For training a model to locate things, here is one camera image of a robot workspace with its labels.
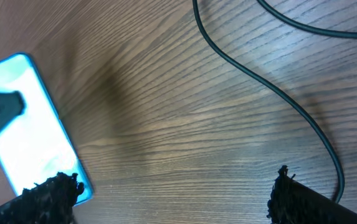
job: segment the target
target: dark green cable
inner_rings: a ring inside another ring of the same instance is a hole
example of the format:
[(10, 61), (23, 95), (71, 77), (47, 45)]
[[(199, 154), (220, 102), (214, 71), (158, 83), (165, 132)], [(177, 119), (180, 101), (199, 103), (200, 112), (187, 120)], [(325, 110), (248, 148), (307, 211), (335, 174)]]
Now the dark green cable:
[(274, 84), (270, 83), (268, 80), (265, 78), (261, 77), (260, 75), (256, 74), (252, 70), (246, 68), (245, 66), (241, 65), (239, 62), (235, 61), (233, 58), (225, 54), (209, 37), (207, 34), (206, 30), (203, 27), (201, 17), (199, 15), (199, 9), (198, 9), (198, 1), (193, 0), (193, 10), (195, 14), (195, 20), (196, 23), (198, 24), (199, 30), (201, 34), (203, 35), (204, 39), (206, 42), (210, 45), (210, 47), (218, 54), (220, 55), (224, 60), (229, 62), (231, 65), (235, 66), (238, 68), (240, 71), (244, 72), (248, 76), (254, 78), (261, 84), (265, 85), (267, 88), (272, 90), (274, 93), (276, 93), (278, 96), (280, 96), (282, 99), (284, 99), (288, 104), (290, 104), (295, 110), (297, 110), (300, 115), (303, 116), (303, 118), (311, 125), (311, 127), (314, 129), (316, 134), (320, 137), (322, 143), (326, 147), (326, 150), (329, 152), (330, 157), (332, 158), (332, 161), (335, 165), (337, 176), (338, 176), (338, 189), (335, 192), (335, 196), (333, 197), (333, 200), (338, 203), (340, 201), (341, 196), (343, 195), (343, 192), (345, 190), (345, 175), (343, 172), (343, 168), (340, 164), (339, 158), (335, 153), (335, 150), (333, 149), (333, 146), (329, 142), (329, 139), (325, 135), (325, 133), (322, 131), (322, 129), (319, 127), (317, 122), (303, 109), (298, 103), (296, 103), (295, 100), (293, 100), (290, 96), (288, 96), (284, 91), (282, 91), (280, 88), (275, 86)]
[(324, 35), (328, 37), (337, 37), (337, 38), (349, 38), (349, 39), (357, 39), (357, 32), (345, 32), (345, 31), (337, 31), (337, 30), (328, 30), (328, 29), (321, 29), (317, 27), (312, 27), (306, 24), (302, 24), (297, 22), (291, 18), (286, 17), (282, 13), (275, 10), (271, 5), (269, 5), (265, 0), (257, 0), (259, 4), (267, 10), (271, 15), (275, 16), (277, 19), (281, 20), (282, 22), (291, 25), (297, 29), (301, 29), (312, 34)]

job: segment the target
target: wire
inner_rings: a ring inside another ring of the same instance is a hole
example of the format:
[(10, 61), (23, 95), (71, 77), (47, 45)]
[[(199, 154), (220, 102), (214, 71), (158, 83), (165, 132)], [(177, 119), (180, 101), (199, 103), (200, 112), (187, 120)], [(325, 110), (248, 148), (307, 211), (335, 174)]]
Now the wire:
[(290, 104), (297, 112), (303, 116), (303, 118), (311, 125), (311, 127), (314, 129), (316, 134), (320, 137), (322, 143), (326, 147), (326, 150), (329, 152), (330, 157), (332, 158), (332, 161), (335, 165), (337, 176), (338, 176), (338, 188), (337, 191), (335, 192), (335, 195), (333, 196), (333, 201), (338, 203), (340, 201), (341, 196), (343, 195), (343, 191), (345, 190), (345, 175), (343, 172), (343, 168), (340, 164), (339, 158), (335, 153), (335, 150), (333, 149), (333, 146), (329, 142), (329, 139), (325, 135), (325, 133), (321, 130), (317, 122), (314, 121), (314, 119), (305, 111), (298, 103), (296, 103), (295, 100), (293, 100), (290, 96), (288, 96), (284, 91), (282, 91), (280, 88), (275, 86), (274, 84), (270, 83), (268, 80), (265, 78), (261, 77), (260, 75), (256, 74), (252, 70), (246, 68), (245, 66), (241, 65), (239, 62), (235, 61), (233, 58), (225, 54), (209, 37), (207, 34), (206, 30), (203, 27), (202, 21), (201, 21), (201, 16), (199, 14), (199, 9), (198, 9), (198, 1), (193, 0), (193, 11), (195, 14), (195, 20), (196, 23), (198, 24), (199, 30), (201, 34), (203, 35), (204, 39), (206, 42), (210, 45), (210, 47), (218, 54), (220, 55), (224, 60), (229, 62), (231, 65), (235, 66), (238, 68), (240, 71), (244, 72), (246, 75), (254, 78), (261, 84), (265, 85), (267, 88), (272, 90), (274, 93), (276, 93), (278, 96), (280, 96), (282, 99), (284, 99), (288, 104)]
[(279, 19), (282, 22), (284, 22), (288, 25), (291, 25), (292, 27), (295, 27), (297, 29), (307, 31), (312, 34), (325, 35), (325, 36), (329, 36), (329, 37), (357, 39), (357, 32), (345, 32), (345, 31), (321, 29), (321, 28), (312, 27), (312, 26), (309, 26), (306, 24), (302, 24), (302, 23), (297, 22), (291, 18), (288, 18), (285, 15), (283, 15), (282, 13), (278, 12), (271, 5), (269, 5), (267, 2), (265, 2), (265, 0), (257, 0), (257, 1), (265, 10), (267, 10), (269, 13), (271, 13), (277, 19)]

